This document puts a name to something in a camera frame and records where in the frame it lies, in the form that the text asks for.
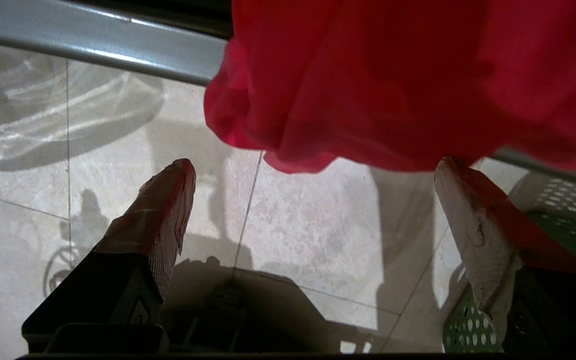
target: metal frame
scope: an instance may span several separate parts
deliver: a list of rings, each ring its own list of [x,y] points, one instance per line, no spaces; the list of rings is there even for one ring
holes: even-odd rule
[[[0,45],[206,85],[219,70],[226,41],[64,0],[0,0]],[[576,182],[576,173],[510,148],[492,157]]]

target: green plastic crate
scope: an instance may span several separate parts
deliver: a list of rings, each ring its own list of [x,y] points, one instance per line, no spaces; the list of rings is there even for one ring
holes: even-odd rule
[[[470,285],[443,325],[446,353],[503,353],[488,315],[477,310]]]

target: floor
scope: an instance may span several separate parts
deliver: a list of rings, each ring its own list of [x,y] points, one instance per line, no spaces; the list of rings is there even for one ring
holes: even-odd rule
[[[204,124],[204,89],[0,47],[0,359],[21,324],[174,159],[198,174],[173,308],[233,279],[320,351],[440,352],[466,279],[432,173],[339,159],[286,175]],[[526,172],[476,166],[505,191]]]

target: red fabric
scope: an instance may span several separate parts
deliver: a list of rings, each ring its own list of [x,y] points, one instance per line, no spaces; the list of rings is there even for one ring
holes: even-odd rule
[[[206,122],[279,170],[513,146],[576,171],[576,0],[234,0],[233,22]]]

